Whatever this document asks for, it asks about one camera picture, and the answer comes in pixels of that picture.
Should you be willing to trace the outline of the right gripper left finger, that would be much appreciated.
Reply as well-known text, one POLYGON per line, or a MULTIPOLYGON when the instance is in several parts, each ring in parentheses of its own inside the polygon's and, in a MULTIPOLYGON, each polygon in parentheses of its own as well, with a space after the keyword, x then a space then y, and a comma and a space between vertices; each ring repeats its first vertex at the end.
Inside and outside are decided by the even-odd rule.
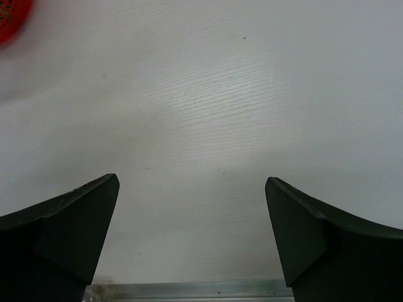
POLYGON ((1 217, 1 301, 81 301, 98 265, 120 183, 106 174, 1 217))

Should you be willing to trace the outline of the clear bottle red label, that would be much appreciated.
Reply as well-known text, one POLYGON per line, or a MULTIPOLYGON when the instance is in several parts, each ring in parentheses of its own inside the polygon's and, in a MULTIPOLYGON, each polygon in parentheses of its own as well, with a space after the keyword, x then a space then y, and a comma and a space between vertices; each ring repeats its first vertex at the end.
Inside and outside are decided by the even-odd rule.
POLYGON ((95 276, 92 284, 86 287, 82 302, 112 302, 113 290, 111 277, 95 276))

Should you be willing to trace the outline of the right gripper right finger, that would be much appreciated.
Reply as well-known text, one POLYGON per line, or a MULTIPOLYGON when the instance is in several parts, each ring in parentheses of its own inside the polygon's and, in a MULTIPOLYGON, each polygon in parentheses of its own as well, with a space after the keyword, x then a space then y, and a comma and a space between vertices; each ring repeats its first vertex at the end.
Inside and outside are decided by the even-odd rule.
POLYGON ((402 301, 402 230, 268 178, 266 202, 295 301, 402 301))

